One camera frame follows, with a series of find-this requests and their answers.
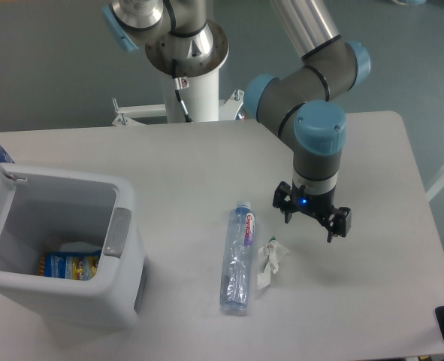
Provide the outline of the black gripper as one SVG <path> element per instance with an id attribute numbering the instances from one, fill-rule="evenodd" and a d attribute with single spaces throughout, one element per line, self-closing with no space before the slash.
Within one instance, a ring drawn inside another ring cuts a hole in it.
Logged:
<path id="1" fill-rule="evenodd" d="M 328 231 L 327 243 L 333 238 L 345 238 L 352 225 L 352 209 L 334 207 L 335 177 L 321 181 L 306 181 L 290 186 L 281 181 L 273 194 L 273 207 L 279 209 L 289 223 L 294 213 L 300 212 L 316 219 Z"/>

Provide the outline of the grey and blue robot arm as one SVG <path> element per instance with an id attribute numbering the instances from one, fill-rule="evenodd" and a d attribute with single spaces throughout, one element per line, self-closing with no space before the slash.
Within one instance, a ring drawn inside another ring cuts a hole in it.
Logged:
<path id="1" fill-rule="evenodd" d="M 352 212 L 334 205 L 346 115 L 334 103 L 365 80 L 370 56 L 344 41 L 322 1 L 275 1 L 273 7 L 302 61 L 284 78 L 262 74 L 243 94 L 247 113 L 292 150 L 291 183 L 275 190 L 273 206 L 317 220 L 329 238 L 349 232 Z M 162 75 L 171 123 L 217 121 L 219 69 L 228 58 L 224 30 L 207 14 L 205 1 L 111 1 L 104 21 L 120 47 L 142 49 Z"/>

